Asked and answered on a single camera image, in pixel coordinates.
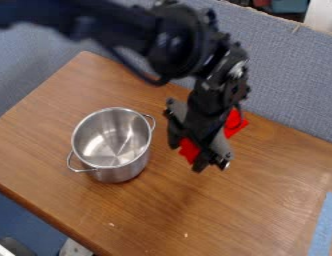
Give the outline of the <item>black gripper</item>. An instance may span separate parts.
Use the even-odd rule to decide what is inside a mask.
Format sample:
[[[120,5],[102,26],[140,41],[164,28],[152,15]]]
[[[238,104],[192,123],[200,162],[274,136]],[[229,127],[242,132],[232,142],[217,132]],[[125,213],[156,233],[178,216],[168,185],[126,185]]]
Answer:
[[[221,170],[230,165],[233,152],[224,127],[233,108],[241,111],[241,102],[250,90],[245,80],[225,82],[216,88],[197,80],[186,102],[174,98],[166,100],[169,146],[177,149],[182,138],[193,140],[201,149],[192,167],[197,173],[210,165]]]

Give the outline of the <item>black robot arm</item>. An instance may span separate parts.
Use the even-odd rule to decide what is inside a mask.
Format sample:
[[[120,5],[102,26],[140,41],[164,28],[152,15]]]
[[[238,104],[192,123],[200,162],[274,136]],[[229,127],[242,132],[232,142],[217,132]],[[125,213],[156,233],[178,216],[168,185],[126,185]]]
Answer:
[[[250,93],[249,56],[220,30],[213,9],[178,0],[156,0],[149,8],[111,0],[0,0],[0,29],[19,23],[47,27],[73,41],[97,41],[156,87],[194,78],[188,100],[166,100],[169,146],[178,148],[184,139],[194,143],[196,172],[210,165],[228,168],[233,152],[225,130]]]

